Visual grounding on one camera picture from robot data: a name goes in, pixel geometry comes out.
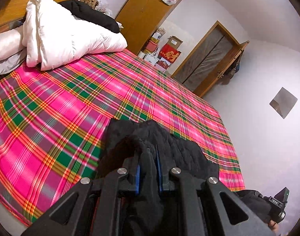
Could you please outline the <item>person right hand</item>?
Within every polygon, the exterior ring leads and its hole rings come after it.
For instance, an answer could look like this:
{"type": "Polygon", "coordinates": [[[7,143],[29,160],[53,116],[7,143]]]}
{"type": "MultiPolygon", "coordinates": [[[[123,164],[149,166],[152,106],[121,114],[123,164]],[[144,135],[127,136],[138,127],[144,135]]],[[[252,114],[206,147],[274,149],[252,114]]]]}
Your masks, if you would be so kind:
{"type": "Polygon", "coordinates": [[[274,232],[277,233],[279,230],[279,225],[277,222],[270,220],[268,223],[268,227],[274,232]]]}

